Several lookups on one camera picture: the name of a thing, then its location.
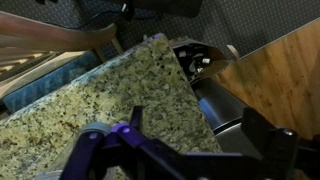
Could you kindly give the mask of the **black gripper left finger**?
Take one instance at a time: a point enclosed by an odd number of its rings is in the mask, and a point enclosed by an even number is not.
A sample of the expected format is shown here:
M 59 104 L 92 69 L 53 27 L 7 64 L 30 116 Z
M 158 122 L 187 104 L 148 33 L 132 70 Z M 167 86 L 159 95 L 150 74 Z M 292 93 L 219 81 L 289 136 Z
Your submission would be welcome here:
M 142 128 L 142 119 L 143 119 L 143 107 L 135 106 L 132 111 L 129 125 L 134 129 L 140 131 Z

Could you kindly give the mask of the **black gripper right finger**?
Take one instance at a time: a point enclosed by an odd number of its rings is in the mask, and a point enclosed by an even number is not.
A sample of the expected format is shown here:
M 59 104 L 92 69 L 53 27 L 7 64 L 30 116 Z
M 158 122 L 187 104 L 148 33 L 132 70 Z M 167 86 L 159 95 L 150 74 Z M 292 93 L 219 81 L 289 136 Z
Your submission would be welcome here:
M 298 136 L 293 130 L 275 127 L 252 108 L 244 109 L 241 130 L 265 163 L 277 166 L 294 164 Z

